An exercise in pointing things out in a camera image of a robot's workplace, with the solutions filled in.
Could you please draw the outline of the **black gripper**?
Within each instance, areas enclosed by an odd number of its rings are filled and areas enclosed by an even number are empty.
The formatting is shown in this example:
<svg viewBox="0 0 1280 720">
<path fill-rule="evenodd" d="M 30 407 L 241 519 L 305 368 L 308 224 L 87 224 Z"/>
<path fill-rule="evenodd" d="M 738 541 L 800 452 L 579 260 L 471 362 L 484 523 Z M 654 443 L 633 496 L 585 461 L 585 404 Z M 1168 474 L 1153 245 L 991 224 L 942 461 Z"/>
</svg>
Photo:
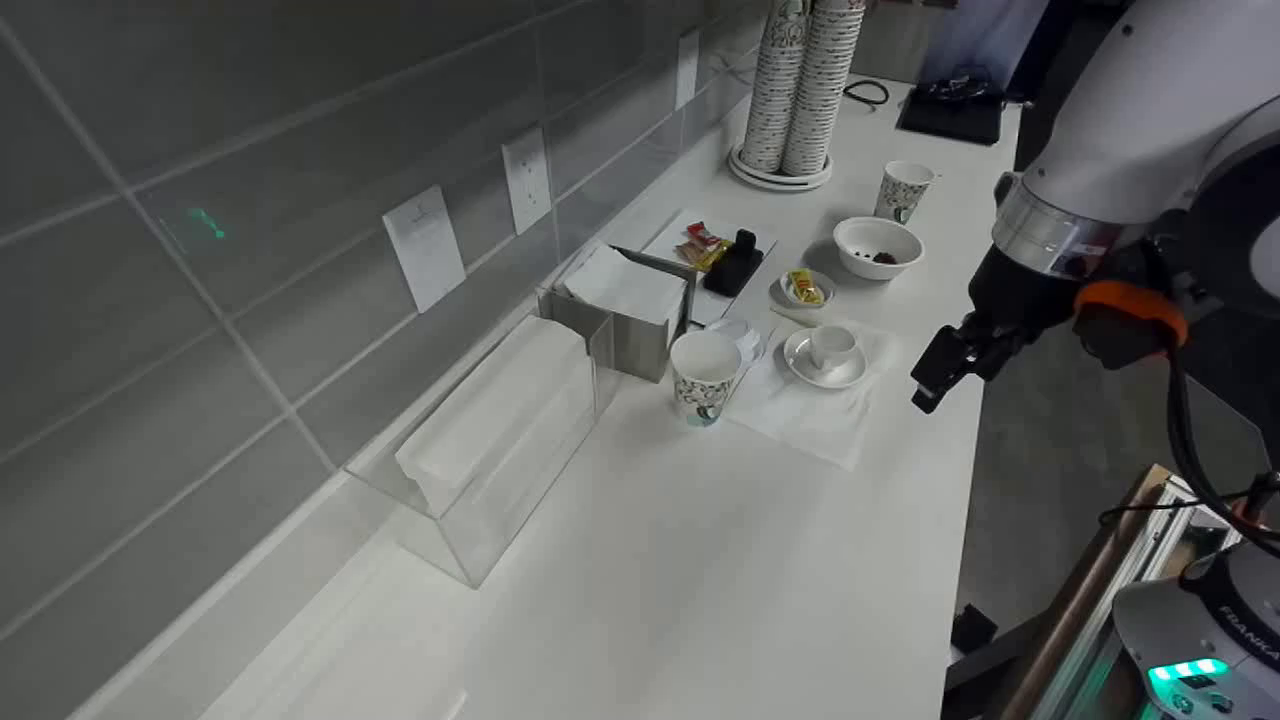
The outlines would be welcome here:
<svg viewBox="0 0 1280 720">
<path fill-rule="evenodd" d="M 966 314 L 964 326 L 942 326 L 910 366 L 910 404 L 937 414 L 964 377 L 997 379 L 1042 328 L 1042 315 L 1031 315 L 1028 326 L 991 326 L 980 314 Z"/>
</svg>

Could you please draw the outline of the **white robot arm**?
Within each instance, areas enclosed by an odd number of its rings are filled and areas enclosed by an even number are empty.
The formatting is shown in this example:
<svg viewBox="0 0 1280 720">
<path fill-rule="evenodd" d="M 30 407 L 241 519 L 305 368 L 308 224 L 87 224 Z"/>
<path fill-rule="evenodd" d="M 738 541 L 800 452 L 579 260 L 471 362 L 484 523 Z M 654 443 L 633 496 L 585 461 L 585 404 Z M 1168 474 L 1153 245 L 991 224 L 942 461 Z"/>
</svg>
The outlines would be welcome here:
<svg viewBox="0 0 1280 720">
<path fill-rule="evenodd" d="M 1005 181 L 966 315 L 910 368 L 921 414 L 1056 326 L 1102 366 L 1179 357 L 1174 281 L 1276 307 L 1280 0 L 1131 0 Z"/>
</svg>

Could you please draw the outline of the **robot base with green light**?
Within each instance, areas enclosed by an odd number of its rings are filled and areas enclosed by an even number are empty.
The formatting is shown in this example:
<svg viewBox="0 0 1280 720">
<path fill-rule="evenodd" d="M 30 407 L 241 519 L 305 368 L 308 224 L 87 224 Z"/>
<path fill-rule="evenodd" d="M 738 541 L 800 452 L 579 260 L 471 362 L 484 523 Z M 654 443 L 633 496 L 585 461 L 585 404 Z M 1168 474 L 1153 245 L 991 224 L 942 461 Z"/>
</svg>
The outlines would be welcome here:
<svg viewBox="0 0 1280 720">
<path fill-rule="evenodd" d="M 938 720 L 1280 720 L 1276 560 L 1237 533 L 1271 501 L 1265 474 L 1217 512 L 1153 464 L 1041 617 L 952 621 Z"/>
</svg>

